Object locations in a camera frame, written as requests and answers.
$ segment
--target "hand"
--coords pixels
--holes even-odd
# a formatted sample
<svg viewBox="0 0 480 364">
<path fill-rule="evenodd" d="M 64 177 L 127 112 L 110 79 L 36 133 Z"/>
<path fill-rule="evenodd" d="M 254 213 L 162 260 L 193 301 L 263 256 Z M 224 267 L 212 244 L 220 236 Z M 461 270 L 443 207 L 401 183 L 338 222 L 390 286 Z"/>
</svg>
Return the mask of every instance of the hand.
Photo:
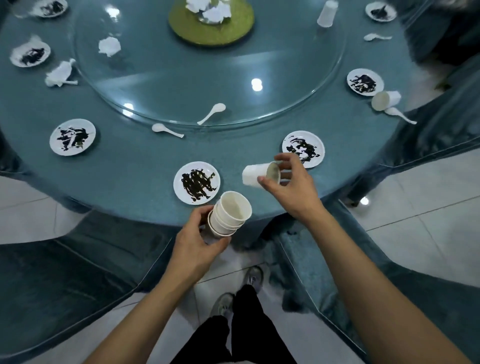
<svg viewBox="0 0 480 364">
<path fill-rule="evenodd" d="M 310 218 L 317 216 L 318 212 L 324 209 L 318 198 L 313 178 L 295 153 L 277 154 L 275 160 L 282 161 L 278 165 L 283 171 L 281 179 L 290 181 L 277 184 L 269 178 L 258 177 L 258 182 L 291 216 L 307 225 Z"/>
<path fill-rule="evenodd" d="M 200 236 L 199 226 L 206 223 L 208 213 L 212 209 L 213 205 L 207 205 L 192 211 L 187 223 L 177 234 L 166 274 L 193 285 L 209 270 L 216 256 L 227 248 L 230 237 L 207 245 Z"/>
</svg>

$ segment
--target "sneaker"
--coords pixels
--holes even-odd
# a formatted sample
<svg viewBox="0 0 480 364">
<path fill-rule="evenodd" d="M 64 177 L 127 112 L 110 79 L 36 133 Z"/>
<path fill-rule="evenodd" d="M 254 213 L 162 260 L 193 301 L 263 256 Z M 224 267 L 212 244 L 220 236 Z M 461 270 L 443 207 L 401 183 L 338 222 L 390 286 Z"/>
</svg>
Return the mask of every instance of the sneaker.
<svg viewBox="0 0 480 364">
<path fill-rule="evenodd" d="M 242 287 L 245 284 L 250 284 L 255 288 L 255 292 L 260 292 L 264 283 L 264 271 L 259 266 L 251 267 L 247 270 L 243 278 Z"/>
<path fill-rule="evenodd" d="M 233 297 L 232 293 L 224 293 L 218 297 L 213 304 L 212 311 L 210 311 L 210 317 L 223 316 L 228 318 L 233 313 Z"/>
</svg>

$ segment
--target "forearm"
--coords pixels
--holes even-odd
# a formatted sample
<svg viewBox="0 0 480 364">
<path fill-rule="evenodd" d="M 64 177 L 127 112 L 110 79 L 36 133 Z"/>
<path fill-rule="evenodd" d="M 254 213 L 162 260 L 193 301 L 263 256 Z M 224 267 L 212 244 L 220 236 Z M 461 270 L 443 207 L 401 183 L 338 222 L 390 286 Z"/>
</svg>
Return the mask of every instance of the forearm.
<svg viewBox="0 0 480 364">
<path fill-rule="evenodd" d="M 190 286 L 185 279 L 167 271 L 84 364 L 146 363 L 168 319 Z"/>
<path fill-rule="evenodd" d="M 305 223 L 374 363 L 469 363 L 324 209 Z"/>
</svg>

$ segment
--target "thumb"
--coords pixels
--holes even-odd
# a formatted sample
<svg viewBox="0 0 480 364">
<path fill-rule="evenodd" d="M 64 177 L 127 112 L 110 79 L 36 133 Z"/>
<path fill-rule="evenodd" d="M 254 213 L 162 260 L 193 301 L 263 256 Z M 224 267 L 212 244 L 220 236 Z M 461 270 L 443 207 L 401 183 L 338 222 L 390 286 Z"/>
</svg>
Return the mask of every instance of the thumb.
<svg viewBox="0 0 480 364">
<path fill-rule="evenodd" d="M 226 238 L 222 238 L 218 242 L 208 246 L 208 249 L 213 255 L 213 258 L 215 258 L 227 248 L 228 244 L 230 244 L 230 240 L 232 240 L 232 238 L 230 236 L 227 236 Z"/>
<path fill-rule="evenodd" d="M 264 176 L 259 176 L 257 178 L 258 183 L 266 189 L 268 192 L 270 192 L 273 196 L 277 194 L 281 186 L 276 183 L 274 180 L 271 180 L 270 178 L 266 178 Z"/>
</svg>

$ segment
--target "small white plate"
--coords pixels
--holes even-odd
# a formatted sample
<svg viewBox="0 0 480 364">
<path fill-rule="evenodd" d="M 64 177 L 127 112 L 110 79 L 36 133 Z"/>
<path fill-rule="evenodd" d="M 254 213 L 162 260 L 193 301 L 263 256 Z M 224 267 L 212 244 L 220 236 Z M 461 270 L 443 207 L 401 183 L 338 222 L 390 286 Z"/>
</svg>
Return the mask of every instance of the small white plate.
<svg viewBox="0 0 480 364">
<path fill-rule="evenodd" d="M 30 62 L 28 57 L 33 57 L 35 54 L 38 54 L 38 50 L 43 52 L 43 54 L 34 62 Z M 17 67 L 33 67 L 45 62 L 51 52 L 50 46 L 42 42 L 39 36 L 32 36 L 27 43 L 12 50 L 10 61 Z"/>
<path fill-rule="evenodd" d="M 68 120 L 55 128 L 50 136 L 50 148 L 61 156 L 74 156 L 92 145 L 95 126 L 85 119 Z"/>
<path fill-rule="evenodd" d="M 61 6 L 62 9 L 55 12 L 55 8 Z M 37 1 L 30 11 L 30 15 L 40 18 L 55 18 L 62 15 L 68 9 L 68 3 L 65 0 L 40 0 Z"/>
<path fill-rule="evenodd" d="M 304 130 L 288 134 L 283 140 L 282 151 L 299 155 L 305 168 L 318 166 L 325 157 L 325 146 L 320 138 Z"/>
<path fill-rule="evenodd" d="M 204 175 L 205 179 L 210 179 L 210 187 L 214 190 L 209 191 L 206 183 L 201 183 L 200 178 L 194 178 L 194 181 L 197 181 L 199 185 L 203 185 L 203 188 L 197 190 L 197 193 L 192 192 L 192 194 L 187 192 L 185 185 L 192 181 L 191 176 L 192 172 L 197 171 L 195 176 Z M 177 197 L 186 204 L 189 205 L 201 205 L 212 198 L 218 193 L 220 189 L 220 175 L 214 166 L 206 162 L 191 162 L 185 164 L 182 168 L 179 169 L 173 180 L 173 190 Z"/>
<path fill-rule="evenodd" d="M 385 7 L 385 11 L 387 12 L 387 16 L 385 18 L 377 18 L 374 15 L 372 15 L 372 10 L 380 10 L 383 7 Z M 369 18 L 382 23 L 391 22 L 396 18 L 395 8 L 383 1 L 371 2 L 365 7 L 365 12 L 367 13 Z"/>
<path fill-rule="evenodd" d="M 361 79 L 358 79 L 359 77 L 362 76 L 367 76 L 371 78 L 375 82 L 375 86 L 373 89 L 371 89 L 369 92 L 361 92 L 361 86 L 365 85 L 363 82 L 361 82 Z M 347 75 L 347 84 L 349 87 L 355 91 L 359 95 L 363 96 L 375 96 L 377 93 L 380 91 L 384 90 L 385 84 L 382 78 L 375 73 L 372 70 L 367 70 L 366 68 L 357 68 L 356 70 L 350 71 L 350 73 Z"/>
</svg>

